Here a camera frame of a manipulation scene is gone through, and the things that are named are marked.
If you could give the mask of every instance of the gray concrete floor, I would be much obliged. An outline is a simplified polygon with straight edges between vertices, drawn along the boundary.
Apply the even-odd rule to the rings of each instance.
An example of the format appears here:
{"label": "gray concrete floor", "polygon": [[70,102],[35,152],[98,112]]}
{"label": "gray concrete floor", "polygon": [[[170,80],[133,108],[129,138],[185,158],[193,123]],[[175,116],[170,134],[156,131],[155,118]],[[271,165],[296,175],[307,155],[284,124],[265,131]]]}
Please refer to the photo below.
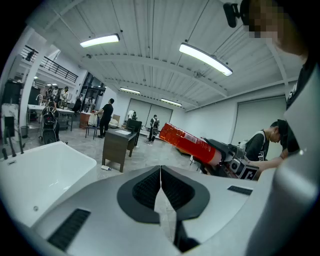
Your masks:
{"label": "gray concrete floor", "polygon": [[[111,167],[112,170],[105,171],[101,169],[104,139],[98,137],[93,139],[93,130],[89,131],[89,136],[87,136],[87,138],[85,138],[85,134],[86,130],[73,128],[72,131],[69,129],[60,131],[59,137],[61,141],[68,142],[68,145],[73,149],[96,160],[97,180],[120,175],[120,164],[118,163],[106,161],[105,165]],[[39,135],[40,130],[34,129],[33,132],[29,134],[29,138],[23,140],[23,143],[25,143],[24,150],[41,146],[42,143],[39,140]],[[123,173],[155,165],[175,166],[187,171],[195,171],[197,169],[195,164],[190,165],[189,155],[181,154],[170,144],[156,139],[152,145],[149,145],[145,143],[145,141],[146,137],[140,135],[137,147],[133,149],[132,157],[129,157],[129,151],[127,151]],[[10,148],[7,146],[5,147],[8,155],[11,155]],[[18,145],[15,145],[14,148],[16,152],[19,152]],[[160,189],[156,197],[154,210],[160,215],[160,225],[164,234],[168,239],[173,241],[176,230],[176,212],[170,205],[162,189]]]}

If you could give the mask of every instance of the fluorescent light fixture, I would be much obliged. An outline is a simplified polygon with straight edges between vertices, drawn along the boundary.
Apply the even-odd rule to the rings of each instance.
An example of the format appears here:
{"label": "fluorescent light fixture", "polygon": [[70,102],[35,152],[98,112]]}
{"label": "fluorescent light fixture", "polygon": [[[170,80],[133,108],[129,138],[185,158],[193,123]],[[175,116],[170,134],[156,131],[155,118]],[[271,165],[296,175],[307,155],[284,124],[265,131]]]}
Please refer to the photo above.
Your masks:
{"label": "fluorescent light fixture", "polygon": [[186,43],[182,43],[179,49],[180,52],[184,54],[188,54],[202,62],[207,63],[211,67],[215,68],[216,70],[220,71],[225,76],[232,75],[233,71],[223,64],[221,61],[215,59],[214,57],[210,56],[209,54],[205,53],[202,50],[199,50],[191,45],[188,45]]}
{"label": "fluorescent light fixture", "polygon": [[176,106],[182,106],[180,103],[177,103],[177,102],[174,102],[174,101],[171,101],[171,100],[167,100],[165,98],[162,98],[161,101],[163,102],[166,102],[166,103],[170,103],[170,104],[173,104],[173,105],[176,105]]}
{"label": "fluorescent light fixture", "polygon": [[137,91],[137,90],[131,90],[131,89],[126,89],[122,87],[120,89],[129,93],[140,94],[140,91]]}
{"label": "fluorescent light fixture", "polygon": [[119,42],[119,36],[118,34],[110,34],[107,36],[95,38],[89,41],[85,41],[80,43],[80,45],[83,48],[89,47],[89,46],[95,46],[95,45],[100,45],[100,44],[105,44],[105,43],[113,43],[113,42]]}

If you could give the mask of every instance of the metal railing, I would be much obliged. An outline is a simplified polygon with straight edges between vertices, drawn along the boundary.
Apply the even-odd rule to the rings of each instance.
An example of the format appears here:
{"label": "metal railing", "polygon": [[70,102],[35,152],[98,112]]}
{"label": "metal railing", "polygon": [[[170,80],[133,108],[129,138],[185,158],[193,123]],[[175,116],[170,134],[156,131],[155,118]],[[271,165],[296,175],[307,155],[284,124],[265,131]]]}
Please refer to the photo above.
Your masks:
{"label": "metal railing", "polygon": [[[23,59],[25,59],[28,62],[34,62],[38,52],[35,49],[30,48],[29,46],[25,45],[23,48],[21,55]],[[55,74],[57,74],[60,77],[63,77],[69,81],[76,82],[78,76],[71,71],[67,70],[66,68],[60,66],[59,64],[55,63],[51,59],[44,57],[41,60],[40,67],[49,70]]]}

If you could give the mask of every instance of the black chair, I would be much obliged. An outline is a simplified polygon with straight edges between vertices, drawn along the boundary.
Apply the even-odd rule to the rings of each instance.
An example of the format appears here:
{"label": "black chair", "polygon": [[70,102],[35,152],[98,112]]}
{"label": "black chair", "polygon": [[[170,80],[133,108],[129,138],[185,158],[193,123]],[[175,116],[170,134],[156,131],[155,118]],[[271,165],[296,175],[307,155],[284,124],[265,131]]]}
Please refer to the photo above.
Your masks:
{"label": "black chair", "polygon": [[89,135],[89,130],[93,129],[94,130],[93,131],[93,139],[95,139],[95,137],[97,137],[97,130],[100,130],[99,124],[100,124],[100,118],[98,116],[98,119],[97,119],[97,122],[96,122],[96,126],[87,125],[85,127],[85,138],[87,138],[87,135]]}

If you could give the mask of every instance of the white basin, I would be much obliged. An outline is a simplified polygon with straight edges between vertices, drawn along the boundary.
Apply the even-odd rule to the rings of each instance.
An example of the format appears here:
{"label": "white basin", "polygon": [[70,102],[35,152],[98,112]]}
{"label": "white basin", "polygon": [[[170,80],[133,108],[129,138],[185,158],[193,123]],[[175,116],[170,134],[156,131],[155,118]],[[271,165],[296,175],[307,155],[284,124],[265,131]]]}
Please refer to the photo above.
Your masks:
{"label": "white basin", "polygon": [[96,160],[63,142],[0,162],[0,195],[10,216],[31,227],[44,213],[97,180]]}

